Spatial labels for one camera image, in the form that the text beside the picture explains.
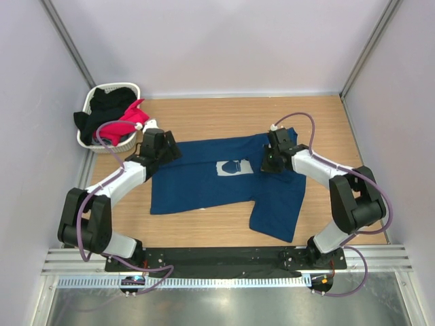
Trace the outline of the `blue t shirt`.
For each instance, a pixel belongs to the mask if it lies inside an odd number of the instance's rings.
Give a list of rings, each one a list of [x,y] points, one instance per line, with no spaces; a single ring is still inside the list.
[[[307,179],[288,170],[262,171],[267,144],[266,134],[178,143],[182,156],[152,177],[150,213],[252,201],[250,229],[292,242]]]

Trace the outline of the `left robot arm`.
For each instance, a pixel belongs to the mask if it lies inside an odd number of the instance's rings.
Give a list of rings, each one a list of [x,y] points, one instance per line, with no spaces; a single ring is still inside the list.
[[[151,179],[161,166],[180,157],[172,132],[148,128],[139,151],[121,161],[119,169],[100,183],[68,191],[58,239],[77,247],[84,261],[97,254],[140,270],[145,262],[142,242],[112,230],[112,208],[130,191]]]

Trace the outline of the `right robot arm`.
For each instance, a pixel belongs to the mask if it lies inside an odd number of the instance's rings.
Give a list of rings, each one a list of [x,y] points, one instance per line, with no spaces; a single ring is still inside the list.
[[[386,216],[381,190],[368,167],[347,167],[319,156],[308,146],[295,144],[287,129],[275,125],[267,137],[264,172],[288,170],[329,191],[332,221],[307,241],[305,263],[309,267],[323,268],[352,236]]]

